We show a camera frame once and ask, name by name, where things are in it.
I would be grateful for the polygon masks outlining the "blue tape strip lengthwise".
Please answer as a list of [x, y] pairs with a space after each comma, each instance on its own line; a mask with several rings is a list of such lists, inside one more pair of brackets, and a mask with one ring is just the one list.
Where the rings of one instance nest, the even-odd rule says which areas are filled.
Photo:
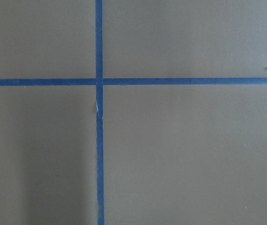
[[96, 0], [96, 152], [99, 225], [104, 225], [103, 1]]

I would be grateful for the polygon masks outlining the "blue tape strip crosswise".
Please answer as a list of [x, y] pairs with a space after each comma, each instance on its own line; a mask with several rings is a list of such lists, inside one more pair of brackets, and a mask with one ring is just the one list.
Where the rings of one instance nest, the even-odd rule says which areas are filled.
[[[0, 79], [0, 86], [94, 86], [96, 78]], [[267, 77], [250, 78], [104, 78], [103, 85], [267, 84]]]

